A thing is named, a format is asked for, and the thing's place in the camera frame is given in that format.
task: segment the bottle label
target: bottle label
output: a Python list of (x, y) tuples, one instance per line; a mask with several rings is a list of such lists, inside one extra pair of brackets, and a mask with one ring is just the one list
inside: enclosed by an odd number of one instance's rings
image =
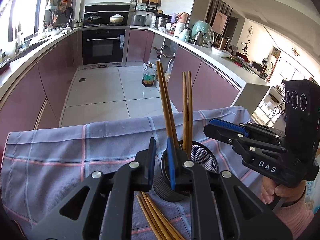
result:
[(145, 84), (153, 84), (153, 82), (155, 81), (155, 76), (156, 75), (143, 75), (143, 82)]

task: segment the mesh pen holder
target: mesh pen holder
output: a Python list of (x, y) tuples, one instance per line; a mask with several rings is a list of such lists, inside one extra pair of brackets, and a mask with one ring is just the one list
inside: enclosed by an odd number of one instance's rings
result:
[[(178, 143), (179, 148), (182, 149), (182, 141)], [(191, 161), (200, 164), (207, 171), (219, 173), (216, 157), (201, 143), (192, 141)], [(164, 151), (161, 157), (161, 168), (155, 170), (153, 189), (160, 198), (168, 202), (177, 202), (189, 196), (188, 192), (171, 189), (167, 150)]]

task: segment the oven handle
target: oven handle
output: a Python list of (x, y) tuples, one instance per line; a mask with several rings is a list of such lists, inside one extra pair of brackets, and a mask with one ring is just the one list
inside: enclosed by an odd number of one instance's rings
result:
[(119, 40), (120, 37), (117, 37), (117, 38), (107, 38), (107, 39), (92, 39), (92, 40), (89, 40), (87, 39), (87, 41), (104, 41), (104, 40)]

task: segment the human hand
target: human hand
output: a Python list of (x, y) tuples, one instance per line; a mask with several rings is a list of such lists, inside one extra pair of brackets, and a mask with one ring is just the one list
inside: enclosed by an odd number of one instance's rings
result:
[(275, 194), (279, 197), (286, 197), (285, 202), (294, 202), (298, 200), (306, 187), (306, 182), (303, 180), (296, 188), (288, 188), (277, 184), (267, 177), (263, 177), (261, 186), (260, 200), (265, 204), (271, 204), (275, 198)]

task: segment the ceiling light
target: ceiling light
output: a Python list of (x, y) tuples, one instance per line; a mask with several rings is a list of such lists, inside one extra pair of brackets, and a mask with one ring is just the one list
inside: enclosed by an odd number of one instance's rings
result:
[(300, 52), (296, 48), (292, 47), (291, 50), (296, 57), (300, 56)]

